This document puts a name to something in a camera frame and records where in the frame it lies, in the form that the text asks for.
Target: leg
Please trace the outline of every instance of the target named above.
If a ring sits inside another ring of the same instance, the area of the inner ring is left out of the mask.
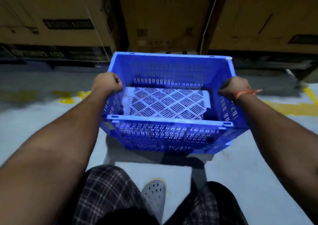
[[[247,221],[230,190],[210,181],[194,199],[183,224],[247,225]]]
[[[141,192],[121,168],[111,165],[94,167],[86,172],[84,179],[84,186],[78,187],[62,213],[71,213],[73,216],[71,219],[70,216],[68,219],[61,216],[59,224],[131,221],[132,215],[137,219],[141,219],[140,216],[144,220],[149,219],[149,224],[156,222],[155,218],[149,215],[149,206]]]

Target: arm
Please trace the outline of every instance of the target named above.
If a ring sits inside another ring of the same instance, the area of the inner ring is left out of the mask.
[[[234,77],[220,90],[233,100],[248,81]],[[318,215],[318,135],[275,111],[255,95],[242,94],[236,103],[244,111],[253,137],[268,166],[308,217]]]
[[[32,135],[0,168],[2,224],[52,224],[81,179],[117,75],[95,79],[91,94]]]

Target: blue plastic crate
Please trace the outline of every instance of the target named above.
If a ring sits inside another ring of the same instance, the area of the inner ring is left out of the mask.
[[[108,71],[123,91],[107,100],[101,128],[127,149],[215,154],[248,130],[217,94],[235,76],[231,57],[115,52]]]

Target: perforated insert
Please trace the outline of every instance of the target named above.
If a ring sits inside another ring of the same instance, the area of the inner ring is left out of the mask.
[[[122,102],[124,115],[202,119],[211,107],[209,92],[189,89],[127,87]]]

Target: barcode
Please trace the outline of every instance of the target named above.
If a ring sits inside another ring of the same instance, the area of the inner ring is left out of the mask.
[[[147,29],[137,29],[137,37],[147,37]]]

